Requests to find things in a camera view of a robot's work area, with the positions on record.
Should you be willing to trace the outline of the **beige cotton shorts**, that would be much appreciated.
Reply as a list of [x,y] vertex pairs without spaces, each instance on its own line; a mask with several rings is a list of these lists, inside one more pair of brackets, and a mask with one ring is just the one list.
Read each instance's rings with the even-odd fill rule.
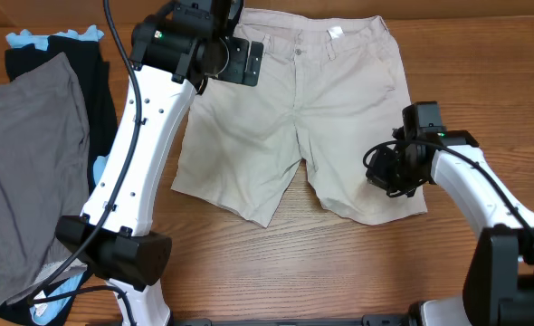
[[365,225],[423,214],[422,193],[372,186],[365,153],[410,102],[396,39],[378,15],[310,19],[246,8],[235,35],[262,44],[253,87],[211,80],[190,107],[172,188],[267,226],[299,166],[321,206]]

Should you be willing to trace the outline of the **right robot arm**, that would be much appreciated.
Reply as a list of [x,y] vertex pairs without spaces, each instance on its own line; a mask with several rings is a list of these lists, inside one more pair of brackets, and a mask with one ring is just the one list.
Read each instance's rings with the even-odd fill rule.
[[478,244],[462,294],[412,304],[406,314],[366,315],[365,325],[534,325],[534,212],[494,174],[467,130],[448,130],[435,101],[402,111],[390,141],[363,157],[370,184],[391,198],[432,184],[460,208]]

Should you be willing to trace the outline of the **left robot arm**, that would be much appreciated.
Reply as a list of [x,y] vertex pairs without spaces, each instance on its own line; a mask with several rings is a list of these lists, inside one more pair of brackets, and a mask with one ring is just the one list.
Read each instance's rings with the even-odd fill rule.
[[115,294],[125,325],[169,325],[160,279],[171,253],[155,233],[153,208],[169,150],[187,110],[211,79],[254,86],[263,46],[234,36],[243,3],[182,0],[137,24],[125,109],[105,168],[76,216],[62,216],[57,239]]

